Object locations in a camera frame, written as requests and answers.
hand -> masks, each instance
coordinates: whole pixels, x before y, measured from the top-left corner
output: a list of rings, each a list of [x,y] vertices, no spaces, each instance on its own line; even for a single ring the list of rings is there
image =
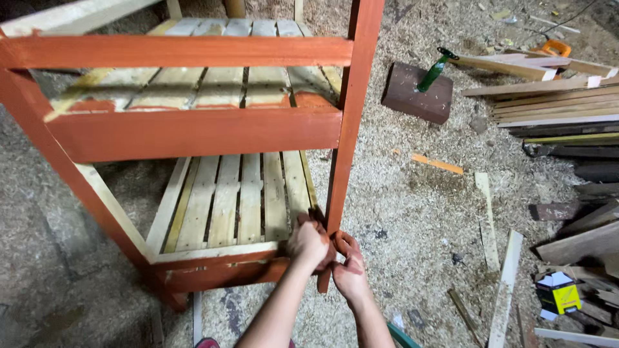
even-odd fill
[[[372,299],[372,291],[365,275],[365,263],[357,241],[346,232],[335,233],[335,246],[346,257],[344,264],[331,263],[333,281],[348,305],[355,306],[364,300]]]
[[[322,224],[303,213],[297,217],[292,236],[288,239],[288,253],[293,260],[302,259],[318,271],[325,269],[335,259],[335,249]]]

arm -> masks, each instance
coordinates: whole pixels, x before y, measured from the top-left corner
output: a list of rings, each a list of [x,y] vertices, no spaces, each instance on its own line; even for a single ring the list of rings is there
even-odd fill
[[[305,286],[329,249],[326,232],[317,232],[314,225],[306,221],[295,226],[288,241],[291,263],[236,348],[288,347]]]
[[[338,251],[346,257],[346,262],[331,264],[333,281],[355,315],[359,347],[395,348],[383,314],[370,290],[359,244],[350,235],[341,231],[337,232],[335,242]]]

red shoe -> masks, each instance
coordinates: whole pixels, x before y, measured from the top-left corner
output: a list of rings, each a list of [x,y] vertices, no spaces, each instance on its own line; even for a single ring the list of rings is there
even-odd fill
[[[219,348],[219,343],[212,338],[203,338],[196,344],[196,348]]]

green object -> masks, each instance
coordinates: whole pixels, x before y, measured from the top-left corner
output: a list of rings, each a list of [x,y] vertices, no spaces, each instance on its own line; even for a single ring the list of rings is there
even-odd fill
[[[426,92],[430,88],[430,85],[432,84],[432,82],[434,82],[434,80],[436,80],[436,78],[441,74],[441,72],[443,72],[443,68],[445,67],[445,63],[447,62],[448,59],[455,59],[455,60],[460,59],[460,57],[453,54],[447,48],[439,47],[437,48],[437,50],[443,56],[440,57],[440,59],[436,63],[434,63],[434,65],[432,65],[430,70],[428,70],[428,73],[426,74],[426,76],[423,77],[423,80],[417,84],[417,88],[415,89],[415,92],[421,92],[421,93]]]
[[[422,348],[418,345],[412,338],[406,336],[405,333],[400,331],[395,325],[392,323],[387,323],[387,328],[389,329],[389,333],[391,337],[395,339],[402,347],[404,348]]]

floor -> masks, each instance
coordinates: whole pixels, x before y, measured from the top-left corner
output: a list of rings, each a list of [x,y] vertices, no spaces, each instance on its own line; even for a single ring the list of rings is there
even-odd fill
[[[274,5],[266,0],[247,3],[254,18],[292,17],[291,0]],[[488,335],[498,274],[486,271],[478,227],[478,220],[485,217],[485,200],[475,187],[474,172],[488,172],[490,177],[499,259],[510,230],[525,236],[514,303],[527,320],[548,328],[556,324],[537,322],[539,303],[530,275],[536,273],[539,261],[529,248],[552,236],[558,224],[534,222],[527,205],[570,201],[576,197],[571,186],[580,181],[568,161],[526,157],[518,139],[487,123],[489,107],[484,100],[458,94],[465,88],[504,84],[513,78],[447,65],[444,75],[454,81],[451,117],[437,126],[380,105],[388,67],[394,61],[428,67],[438,58],[437,46],[468,54],[500,48],[505,39],[516,47],[532,46],[544,38],[529,30],[542,26],[527,20],[527,15],[551,18],[549,12],[556,10],[560,16],[555,20],[565,20],[586,4],[575,0],[386,3],[342,229],[361,244],[370,285],[387,320],[401,325],[423,346],[475,346],[447,295],[452,288],[480,326],[480,339]],[[187,0],[181,1],[181,7],[195,17],[224,15],[218,1]],[[308,0],[305,19],[317,35],[344,35],[349,7],[350,1]],[[516,15],[515,24],[490,17],[503,9]],[[136,15],[132,21],[155,19]],[[569,23],[581,34],[562,34],[574,58],[619,65],[617,23],[619,4],[603,0]],[[164,346],[191,346],[192,311],[175,314],[159,308],[132,266],[2,108],[0,116],[0,305],[8,308],[4,316],[0,311],[6,328],[0,330],[0,343],[5,343],[0,346],[152,347],[158,337],[159,313]],[[473,120],[487,129],[474,130],[469,125]],[[465,174],[411,161],[413,153],[461,166]],[[322,206],[328,156],[326,151],[308,152]],[[170,164],[112,163],[100,171],[134,223],[148,226]],[[89,234],[83,237],[82,230]],[[454,264],[454,253],[463,257],[462,262]],[[205,292],[203,335],[216,338],[222,347],[232,347],[273,286]],[[520,346],[515,308],[514,304],[508,324],[510,347]],[[414,311],[423,324],[411,320],[409,313]],[[315,280],[308,285],[293,339],[298,347],[357,345],[352,314],[333,283],[326,295],[315,291]]]

